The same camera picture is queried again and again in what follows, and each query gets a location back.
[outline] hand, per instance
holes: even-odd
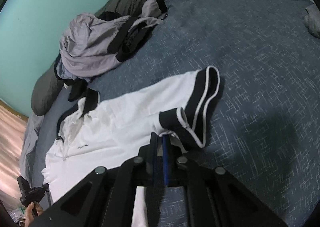
[[[31,204],[28,205],[28,207],[26,209],[26,221],[24,223],[25,227],[29,227],[29,225],[33,222],[32,209],[34,206],[35,206],[35,204],[32,202]],[[36,203],[36,211],[37,211],[38,215],[43,213],[43,209],[38,203]]]

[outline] bed sheet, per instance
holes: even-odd
[[[168,17],[136,55],[89,87],[106,100],[171,75],[217,67],[224,88],[208,122],[208,144],[187,156],[201,166],[225,167],[289,226],[302,226],[320,198],[320,40],[303,23],[311,2],[166,4]],[[42,184],[57,120],[73,105],[67,96],[63,89],[44,118],[34,185]],[[157,199],[147,199],[150,226],[187,226],[182,190],[153,192]]]

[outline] plastic bag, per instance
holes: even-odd
[[[10,216],[15,223],[18,223],[21,218],[25,218],[25,209],[19,208],[11,211]]]

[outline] screw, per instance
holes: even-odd
[[[103,166],[99,166],[94,171],[96,172],[96,174],[103,174],[106,169]]]
[[[140,163],[143,162],[143,158],[142,158],[142,157],[135,157],[135,158],[133,159],[133,161],[134,161],[134,163],[136,163],[136,164],[140,164]]]
[[[177,162],[179,164],[185,164],[188,161],[186,157],[178,157]]]
[[[215,171],[216,171],[216,174],[219,174],[219,175],[223,175],[223,174],[226,173],[226,170],[225,170],[223,167],[221,167],[221,166],[218,166],[218,167],[215,169]]]

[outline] teal wall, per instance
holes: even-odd
[[[8,0],[0,12],[0,98],[29,115],[31,94],[59,50],[68,23],[108,0]]]

